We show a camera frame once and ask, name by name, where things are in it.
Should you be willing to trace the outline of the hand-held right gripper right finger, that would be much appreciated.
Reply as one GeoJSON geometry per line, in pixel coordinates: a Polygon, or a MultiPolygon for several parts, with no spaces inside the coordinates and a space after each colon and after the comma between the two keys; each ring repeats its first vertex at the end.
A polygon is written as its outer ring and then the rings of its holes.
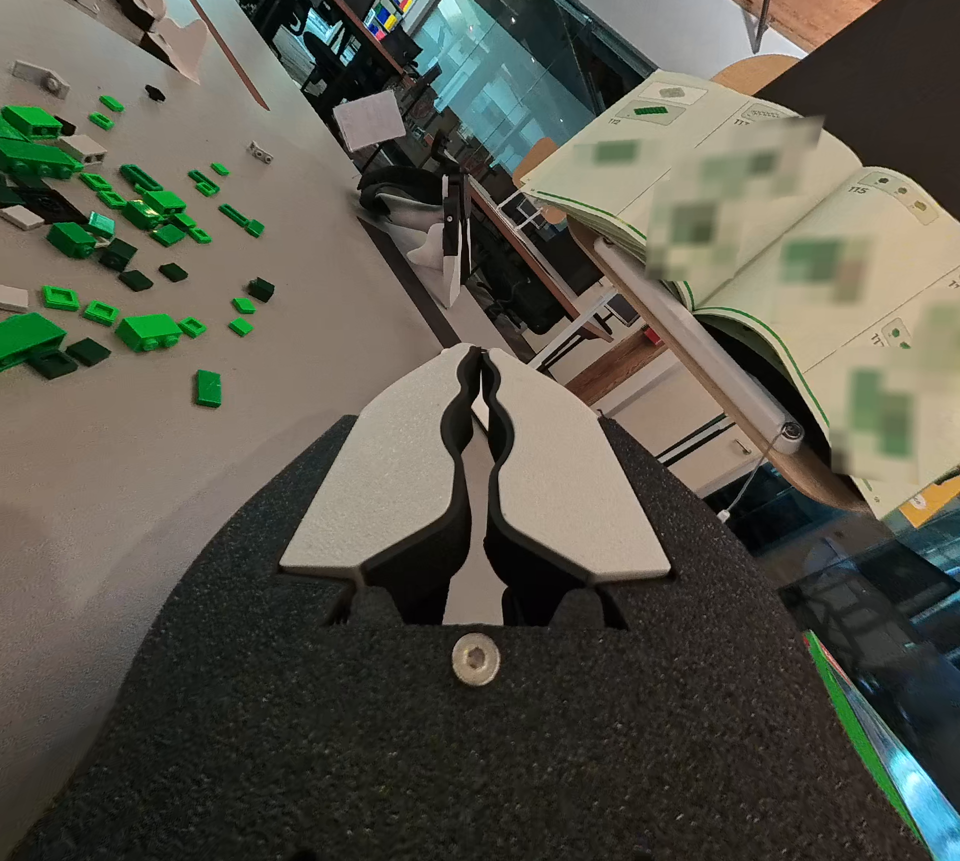
{"type": "Polygon", "coordinates": [[[483,355],[495,535],[589,585],[666,577],[670,561],[598,416],[500,349],[483,355]]]}

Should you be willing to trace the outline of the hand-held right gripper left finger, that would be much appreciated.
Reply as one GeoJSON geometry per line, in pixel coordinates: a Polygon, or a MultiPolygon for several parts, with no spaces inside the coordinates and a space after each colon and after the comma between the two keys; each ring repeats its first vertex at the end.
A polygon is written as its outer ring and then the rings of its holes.
{"type": "Polygon", "coordinates": [[[462,455],[480,381],[481,349],[459,343],[378,394],[355,419],[280,567],[392,593],[445,588],[470,549],[462,455]]]}

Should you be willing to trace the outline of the pile of green lego pieces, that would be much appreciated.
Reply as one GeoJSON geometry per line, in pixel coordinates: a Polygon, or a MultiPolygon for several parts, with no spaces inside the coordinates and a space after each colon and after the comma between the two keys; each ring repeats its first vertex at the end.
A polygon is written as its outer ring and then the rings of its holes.
{"type": "MultiPolygon", "coordinates": [[[[103,173],[107,150],[63,117],[41,106],[4,104],[1,136],[2,223],[24,234],[37,232],[59,257],[94,262],[141,294],[155,280],[134,267],[139,248],[119,234],[118,219],[167,250],[185,242],[211,244],[210,232],[188,213],[185,200],[135,162],[116,170],[130,188],[130,196],[122,195],[103,173]]],[[[82,300],[78,290],[60,284],[31,290],[2,283],[2,372],[27,366],[54,380],[112,355],[92,337],[69,341],[66,328],[33,310],[32,302],[110,330],[135,354],[172,350],[209,329],[195,315],[124,315],[110,301],[82,300]]]]}

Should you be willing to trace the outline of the pale green instruction booklet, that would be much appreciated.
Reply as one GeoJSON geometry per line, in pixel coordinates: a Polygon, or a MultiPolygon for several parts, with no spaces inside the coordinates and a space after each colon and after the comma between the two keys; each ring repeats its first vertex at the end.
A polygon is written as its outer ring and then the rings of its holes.
{"type": "Polygon", "coordinates": [[[520,187],[635,258],[878,518],[958,476],[958,219],[822,117],[655,69],[520,187]]]}

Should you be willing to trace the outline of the gripper on white stand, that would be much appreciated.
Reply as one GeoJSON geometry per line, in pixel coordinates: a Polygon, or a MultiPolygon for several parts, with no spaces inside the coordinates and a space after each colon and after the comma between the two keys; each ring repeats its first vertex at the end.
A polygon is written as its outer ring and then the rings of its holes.
{"type": "Polygon", "coordinates": [[[474,267],[472,183],[465,174],[447,174],[441,194],[440,220],[406,257],[434,301],[449,310],[474,267]]]}

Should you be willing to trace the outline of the tan wooden chair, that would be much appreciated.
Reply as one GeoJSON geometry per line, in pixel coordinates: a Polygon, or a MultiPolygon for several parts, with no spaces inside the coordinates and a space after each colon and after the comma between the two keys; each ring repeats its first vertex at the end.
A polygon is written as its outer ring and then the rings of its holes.
{"type": "Polygon", "coordinates": [[[522,186],[522,181],[552,154],[558,151],[559,145],[549,137],[540,138],[519,161],[511,174],[511,181],[516,188],[522,186]]]}
{"type": "Polygon", "coordinates": [[[770,85],[802,59],[783,53],[762,53],[727,65],[710,81],[741,95],[755,97],[763,87],[770,85]]]}

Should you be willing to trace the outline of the white paper sheet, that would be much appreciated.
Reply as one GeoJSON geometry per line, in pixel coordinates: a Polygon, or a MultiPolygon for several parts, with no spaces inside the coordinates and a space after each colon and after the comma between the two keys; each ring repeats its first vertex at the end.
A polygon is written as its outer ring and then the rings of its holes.
{"type": "Polygon", "coordinates": [[[342,102],[331,114],[343,147],[351,154],[406,135],[397,96],[390,89],[342,102]]]}

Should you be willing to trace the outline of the black panel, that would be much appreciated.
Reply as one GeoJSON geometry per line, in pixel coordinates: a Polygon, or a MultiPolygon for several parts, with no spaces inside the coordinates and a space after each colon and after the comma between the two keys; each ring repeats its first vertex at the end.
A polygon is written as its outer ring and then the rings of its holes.
{"type": "Polygon", "coordinates": [[[959,217],[959,0],[881,0],[760,89],[959,217]]]}

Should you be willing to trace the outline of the light grey lego bracket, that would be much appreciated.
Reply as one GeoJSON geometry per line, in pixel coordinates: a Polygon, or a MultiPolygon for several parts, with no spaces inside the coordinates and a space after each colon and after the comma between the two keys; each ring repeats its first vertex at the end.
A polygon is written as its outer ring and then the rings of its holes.
{"type": "Polygon", "coordinates": [[[37,87],[54,99],[64,100],[70,92],[70,84],[49,68],[18,59],[11,63],[9,71],[14,78],[37,87]]]}

